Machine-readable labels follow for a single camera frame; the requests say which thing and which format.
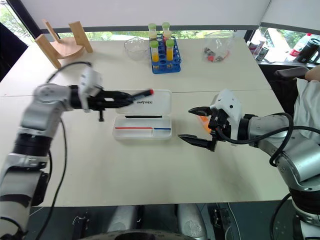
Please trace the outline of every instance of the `wooden holder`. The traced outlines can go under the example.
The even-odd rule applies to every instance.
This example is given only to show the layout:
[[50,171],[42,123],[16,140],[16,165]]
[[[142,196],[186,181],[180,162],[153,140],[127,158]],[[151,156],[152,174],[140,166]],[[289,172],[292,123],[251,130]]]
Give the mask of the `wooden holder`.
[[47,20],[43,20],[49,33],[54,41],[49,42],[44,34],[41,34],[35,39],[43,53],[47,56],[50,62],[56,69],[61,68],[61,63],[58,59],[67,59],[78,55],[83,49],[88,53],[92,53],[92,47],[85,34],[84,28],[79,21],[69,23],[73,37],[65,37],[59,39],[51,25]]

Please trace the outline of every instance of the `test tube rack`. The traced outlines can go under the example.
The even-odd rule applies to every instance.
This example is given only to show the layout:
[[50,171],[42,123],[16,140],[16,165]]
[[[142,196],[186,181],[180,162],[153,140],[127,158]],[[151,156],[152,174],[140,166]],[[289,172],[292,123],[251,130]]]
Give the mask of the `test tube rack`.
[[174,36],[172,36],[171,39],[174,40],[173,60],[167,61],[164,36],[162,34],[157,34],[156,36],[156,40],[158,41],[158,44],[159,44],[158,46],[159,61],[154,62],[152,61],[152,57],[151,57],[152,72],[154,74],[178,73],[181,70],[180,68],[181,56],[179,53],[178,44]]

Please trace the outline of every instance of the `white shirt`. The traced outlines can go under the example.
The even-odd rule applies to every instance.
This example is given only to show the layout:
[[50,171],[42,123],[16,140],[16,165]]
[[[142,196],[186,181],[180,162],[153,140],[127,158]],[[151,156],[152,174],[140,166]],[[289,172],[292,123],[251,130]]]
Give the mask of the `white shirt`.
[[[293,122],[295,126],[320,129],[320,82],[296,79],[298,97],[294,104]],[[320,144],[320,134],[299,130],[303,136]]]

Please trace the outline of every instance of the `person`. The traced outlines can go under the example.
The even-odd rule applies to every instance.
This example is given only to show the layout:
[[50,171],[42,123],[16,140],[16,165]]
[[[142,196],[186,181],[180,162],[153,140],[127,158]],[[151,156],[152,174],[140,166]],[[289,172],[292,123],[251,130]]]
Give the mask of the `person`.
[[[294,103],[294,125],[320,129],[320,65],[309,70],[304,79],[296,78],[295,86],[297,96]],[[306,130],[300,132],[320,144],[318,133]]]

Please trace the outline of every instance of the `table surface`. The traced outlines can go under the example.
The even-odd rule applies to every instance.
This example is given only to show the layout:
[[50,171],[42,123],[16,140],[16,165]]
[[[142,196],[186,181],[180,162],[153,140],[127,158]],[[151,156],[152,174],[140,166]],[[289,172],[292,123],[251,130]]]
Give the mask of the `table surface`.
[[[188,110],[211,103],[218,92],[172,94],[172,138],[115,140],[114,109],[66,112],[68,164],[56,206],[213,203],[279,200],[288,192],[269,156],[248,145],[219,142],[216,152],[189,145],[178,134],[210,139]],[[265,116],[282,109],[271,90],[235,91],[243,113]],[[22,112],[31,96],[0,97],[0,162],[13,148]],[[52,142],[53,175],[42,206],[50,206],[64,162],[59,128]]]
[[[153,74],[148,58],[130,59],[124,51],[124,41],[92,41],[93,53],[84,52],[76,59],[62,60],[62,65],[74,61],[89,61],[102,74],[107,90],[168,89],[177,92],[271,89],[242,38],[235,38],[230,55],[222,62],[202,60],[204,39],[178,39],[182,57],[181,72]],[[79,83],[83,65],[63,70],[54,79],[61,85]],[[31,45],[11,71],[0,82],[0,96],[30,96],[55,71],[36,44]]]

